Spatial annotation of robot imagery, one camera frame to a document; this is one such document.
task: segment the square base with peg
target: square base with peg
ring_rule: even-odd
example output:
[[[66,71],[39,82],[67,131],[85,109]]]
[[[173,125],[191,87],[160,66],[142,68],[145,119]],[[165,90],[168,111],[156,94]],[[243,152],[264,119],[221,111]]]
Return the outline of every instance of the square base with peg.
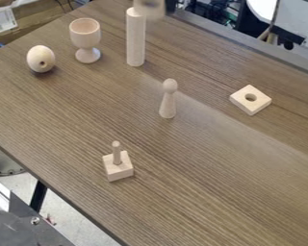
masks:
[[[109,182],[117,181],[134,175],[134,166],[132,165],[128,152],[121,151],[121,164],[113,163],[113,154],[103,156],[105,171]]]

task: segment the wood grain tabletop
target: wood grain tabletop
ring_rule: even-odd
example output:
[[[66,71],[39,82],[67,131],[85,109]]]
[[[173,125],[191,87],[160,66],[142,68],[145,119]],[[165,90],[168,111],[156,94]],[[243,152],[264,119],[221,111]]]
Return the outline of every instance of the wood grain tabletop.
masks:
[[[92,2],[0,49],[0,146],[121,244],[308,246],[308,74],[172,17],[148,23],[146,62],[128,66],[128,5]],[[102,28],[93,64],[68,34],[84,16]],[[52,72],[29,70],[38,44]],[[252,117],[228,100],[248,84],[272,98]],[[135,177],[109,183],[113,140]]]

